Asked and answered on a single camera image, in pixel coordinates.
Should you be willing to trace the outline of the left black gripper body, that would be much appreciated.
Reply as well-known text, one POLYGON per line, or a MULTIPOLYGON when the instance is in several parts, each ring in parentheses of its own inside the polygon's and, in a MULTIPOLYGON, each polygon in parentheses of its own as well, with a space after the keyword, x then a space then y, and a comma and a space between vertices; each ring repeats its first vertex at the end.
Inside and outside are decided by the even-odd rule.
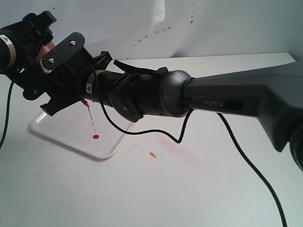
POLYGON ((25 69, 17 79, 17 84, 23 88, 23 97, 35 100, 48 88, 47 76, 41 67, 38 54, 41 48, 53 39, 50 26, 56 22, 53 14, 45 10, 40 14, 29 13, 14 30, 18 33, 18 45, 21 54, 18 60, 25 69))

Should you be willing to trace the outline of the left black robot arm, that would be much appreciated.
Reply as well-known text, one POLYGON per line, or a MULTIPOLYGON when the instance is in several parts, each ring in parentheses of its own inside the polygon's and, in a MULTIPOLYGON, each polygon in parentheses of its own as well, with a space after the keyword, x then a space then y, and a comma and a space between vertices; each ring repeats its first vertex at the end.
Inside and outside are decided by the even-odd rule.
POLYGON ((0 29, 0 73, 21 87, 27 100, 37 99, 51 86, 38 55, 53 39, 54 22, 56 18, 46 10, 0 29))

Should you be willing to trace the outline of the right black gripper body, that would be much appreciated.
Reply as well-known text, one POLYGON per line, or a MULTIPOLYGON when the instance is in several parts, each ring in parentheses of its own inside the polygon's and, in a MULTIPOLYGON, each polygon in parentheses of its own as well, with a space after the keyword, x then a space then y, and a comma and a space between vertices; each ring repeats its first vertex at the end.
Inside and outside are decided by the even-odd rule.
POLYGON ((41 59, 41 67, 51 80, 48 103, 41 109, 49 116, 77 103, 86 93, 91 67, 105 70, 112 57, 107 51, 93 57, 84 48, 85 38, 79 32, 70 34, 41 59))

